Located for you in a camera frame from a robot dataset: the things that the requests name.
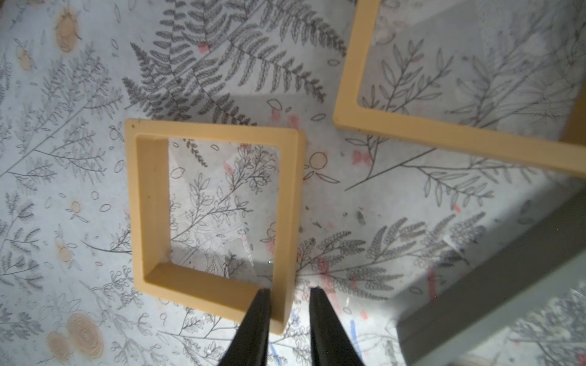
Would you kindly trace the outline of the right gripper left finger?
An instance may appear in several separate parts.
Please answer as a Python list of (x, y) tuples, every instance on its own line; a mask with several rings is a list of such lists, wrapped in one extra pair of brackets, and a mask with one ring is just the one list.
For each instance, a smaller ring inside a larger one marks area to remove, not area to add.
[(270, 289), (257, 291), (219, 366), (265, 366), (271, 315)]

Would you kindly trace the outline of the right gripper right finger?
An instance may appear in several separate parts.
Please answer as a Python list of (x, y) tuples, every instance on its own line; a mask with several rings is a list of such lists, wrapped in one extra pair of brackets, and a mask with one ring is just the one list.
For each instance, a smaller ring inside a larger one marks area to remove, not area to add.
[(313, 365), (363, 365), (322, 288), (311, 288), (309, 314)]

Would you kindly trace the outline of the yellow brooch box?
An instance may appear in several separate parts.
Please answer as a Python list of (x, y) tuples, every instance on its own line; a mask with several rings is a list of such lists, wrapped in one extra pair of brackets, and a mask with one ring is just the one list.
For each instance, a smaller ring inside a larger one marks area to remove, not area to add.
[(176, 265), (170, 260), (170, 138), (273, 146), (281, 153), (270, 332), (282, 334), (295, 291), (302, 176), (307, 138), (283, 127), (163, 120), (125, 123), (134, 285), (143, 294), (242, 322), (258, 285)]
[(585, 94), (575, 107), (559, 141), (449, 124), (422, 117), (392, 114), (357, 103), (372, 33), (377, 1), (359, 1), (353, 20), (343, 75), (333, 113), (340, 129), (406, 140), (460, 153), (485, 156), (585, 177)]

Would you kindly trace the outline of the grey brooch box upper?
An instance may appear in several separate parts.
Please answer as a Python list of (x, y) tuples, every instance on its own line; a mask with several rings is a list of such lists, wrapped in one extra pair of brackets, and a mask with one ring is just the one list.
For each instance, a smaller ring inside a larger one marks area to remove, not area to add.
[(447, 365), (585, 277), (585, 192), (398, 323), (408, 365)]

